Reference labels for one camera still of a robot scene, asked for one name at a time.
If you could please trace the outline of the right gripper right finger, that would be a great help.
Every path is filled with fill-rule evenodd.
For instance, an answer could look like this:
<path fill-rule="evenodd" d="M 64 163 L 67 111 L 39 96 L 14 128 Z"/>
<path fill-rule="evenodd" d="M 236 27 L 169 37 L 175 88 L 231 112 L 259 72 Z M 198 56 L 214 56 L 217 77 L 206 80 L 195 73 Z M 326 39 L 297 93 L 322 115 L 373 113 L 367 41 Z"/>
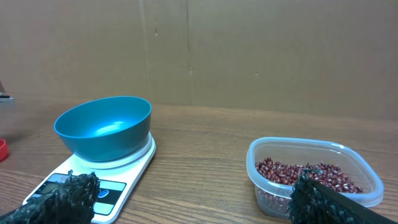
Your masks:
<path fill-rule="evenodd" d="M 293 186 L 287 212 L 292 224 L 397 224 L 310 177 L 309 167 Z"/>

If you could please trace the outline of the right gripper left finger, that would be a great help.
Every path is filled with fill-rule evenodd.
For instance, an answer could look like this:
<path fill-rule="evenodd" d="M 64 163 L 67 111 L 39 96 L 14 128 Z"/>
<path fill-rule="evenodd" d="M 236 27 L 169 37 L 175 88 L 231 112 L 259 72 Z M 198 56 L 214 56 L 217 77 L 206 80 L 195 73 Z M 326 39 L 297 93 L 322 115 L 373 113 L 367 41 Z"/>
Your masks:
<path fill-rule="evenodd" d="M 40 197 L 1 216 L 1 224 L 90 223 L 95 215 L 94 204 L 100 192 L 100 180 L 94 172 L 72 176 L 68 171 L 64 183 Z"/>

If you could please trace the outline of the red measuring scoop blue handle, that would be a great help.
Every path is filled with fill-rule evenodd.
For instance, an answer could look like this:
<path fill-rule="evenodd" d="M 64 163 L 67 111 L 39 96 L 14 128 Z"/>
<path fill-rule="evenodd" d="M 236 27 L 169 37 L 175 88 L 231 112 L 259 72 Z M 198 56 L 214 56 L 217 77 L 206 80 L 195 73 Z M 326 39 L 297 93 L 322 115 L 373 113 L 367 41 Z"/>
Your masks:
<path fill-rule="evenodd" d="M 4 139 L 0 139 L 0 161 L 5 160 L 9 155 L 9 148 Z"/>

